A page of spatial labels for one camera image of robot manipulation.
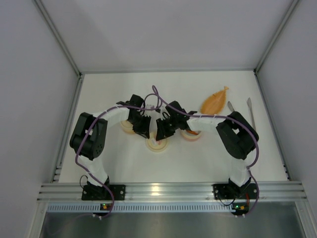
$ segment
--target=black mounting bracket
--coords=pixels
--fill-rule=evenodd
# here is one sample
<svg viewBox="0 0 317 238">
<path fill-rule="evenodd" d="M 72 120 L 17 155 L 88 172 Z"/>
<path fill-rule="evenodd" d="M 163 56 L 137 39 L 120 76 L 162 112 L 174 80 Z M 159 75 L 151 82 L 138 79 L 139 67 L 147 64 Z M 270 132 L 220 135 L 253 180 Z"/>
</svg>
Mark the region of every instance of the black mounting bracket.
<svg viewBox="0 0 317 238">
<path fill-rule="evenodd" d="M 115 201 L 124 201 L 125 185 L 124 184 L 108 184 L 107 187 L 112 192 Z M 101 186 L 95 186 L 89 182 L 84 186 L 81 200 L 83 201 L 102 201 L 112 200 L 110 193 Z"/>
<path fill-rule="evenodd" d="M 249 199 L 257 198 L 257 186 L 255 183 L 248 184 L 245 188 L 242 188 L 240 194 L 233 192 L 233 187 L 229 183 L 216 183 L 212 185 L 213 194 L 215 200 L 233 200 L 233 199 L 245 199 L 248 194 Z"/>
</svg>

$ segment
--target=orange food item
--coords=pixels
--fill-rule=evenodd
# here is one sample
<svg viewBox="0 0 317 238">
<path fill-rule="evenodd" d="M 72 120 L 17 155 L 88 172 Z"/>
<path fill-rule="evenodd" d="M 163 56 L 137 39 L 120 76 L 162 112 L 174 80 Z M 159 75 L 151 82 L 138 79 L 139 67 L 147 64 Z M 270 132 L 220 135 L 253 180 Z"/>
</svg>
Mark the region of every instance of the orange food item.
<svg viewBox="0 0 317 238">
<path fill-rule="evenodd" d="M 208 97 L 203 102 L 201 113 L 208 115 L 219 114 L 226 104 L 226 91 L 228 89 L 229 88 L 227 86 L 224 86 L 223 90 L 216 92 Z"/>
</svg>

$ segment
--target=aluminum frame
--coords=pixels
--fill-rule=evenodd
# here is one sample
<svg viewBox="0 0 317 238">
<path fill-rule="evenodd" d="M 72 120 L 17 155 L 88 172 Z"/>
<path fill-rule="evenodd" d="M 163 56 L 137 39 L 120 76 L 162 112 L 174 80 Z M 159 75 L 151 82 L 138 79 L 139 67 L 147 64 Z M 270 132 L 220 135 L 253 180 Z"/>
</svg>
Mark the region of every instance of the aluminum frame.
<svg viewBox="0 0 317 238">
<path fill-rule="evenodd" d="M 218 182 L 125 183 L 125 200 L 116 201 L 116 203 L 218 202 L 218 200 L 214 198 L 212 188 L 212 185 L 217 183 Z M 259 188 L 259 202 L 307 200 L 303 185 L 298 181 L 259 182 Z M 81 195 L 82 188 L 79 183 L 45 183 L 41 186 L 38 201 L 83 202 Z"/>
</svg>

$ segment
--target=white wall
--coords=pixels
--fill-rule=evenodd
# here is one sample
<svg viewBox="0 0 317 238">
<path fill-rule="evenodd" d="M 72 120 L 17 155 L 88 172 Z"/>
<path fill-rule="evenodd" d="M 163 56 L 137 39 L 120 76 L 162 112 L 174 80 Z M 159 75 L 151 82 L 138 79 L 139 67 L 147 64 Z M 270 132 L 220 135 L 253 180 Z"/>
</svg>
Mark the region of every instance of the white wall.
<svg viewBox="0 0 317 238">
<path fill-rule="evenodd" d="M 317 1 L 302 1 L 260 71 L 293 179 L 317 217 Z"/>
<path fill-rule="evenodd" d="M 75 73 L 31 0 L 0 2 L 0 237 L 22 238 L 48 182 Z"/>
<path fill-rule="evenodd" d="M 253 69 L 291 0 L 43 0 L 82 71 Z"/>
</svg>

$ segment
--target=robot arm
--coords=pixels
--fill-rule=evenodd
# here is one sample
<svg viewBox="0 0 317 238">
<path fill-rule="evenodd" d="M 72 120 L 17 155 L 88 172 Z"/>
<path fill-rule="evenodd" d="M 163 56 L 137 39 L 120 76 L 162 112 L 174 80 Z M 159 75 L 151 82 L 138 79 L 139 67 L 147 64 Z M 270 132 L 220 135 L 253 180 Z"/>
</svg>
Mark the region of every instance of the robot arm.
<svg viewBox="0 0 317 238">
<path fill-rule="evenodd" d="M 130 101 L 117 103 L 112 107 L 111 111 L 109 110 L 109 112 L 97 120 L 92 132 L 84 142 L 79 155 L 81 163 L 90 171 L 88 173 L 88 188 L 91 188 L 92 193 L 95 193 L 97 190 L 101 191 L 99 193 L 101 194 L 100 196 L 94 199 L 96 196 L 93 194 L 94 198 L 90 200 L 106 200 L 105 188 L 90 176 L 92 174 L 103 184 L 109 186 L 108 175 L 104 171 L 101 158 L 98 158 L 105 146 L 106 129 L 120 121 L 128 120 L 132 123 L 133 130 L 137 134 L 149 138 L 151 117 L 144 115 L 140 111 L 143 104 L 145 104 L 144 100 L 137 95 L 133 95 Z M 177 129 L 207 132 L 217 131 L 227 152 L 234 157 L 228 187 L 231 190 L 231 194 L 234 194 L 234 197 L 241 197 L 241 193 L 245 191 L 251 182 L 245 159 L 254 150 L 255 144 L 251 135 L 239 124 L 245 126 L 256 138 L 256 141 L 259 139 L 259 136 L 249 123 L 238 112 L 233 112 L 228 116 L 233 120 L 217 117 L 210 118 L 210 116 L 207 118 L 206 115 L 193 111 L 187 114 L 177 101 L 168 104 L 166 110 L 169 114 L 168 117 L 157 120 L 158 131 L 156 140 L 172 136 Z M 82 113 L 80 115 L 70 140 L 70 146 L 75 152 L 78 151 L 88 128 L 92 125 L 97 115 L 100 114 L 91 115 Z"/>
</svg>

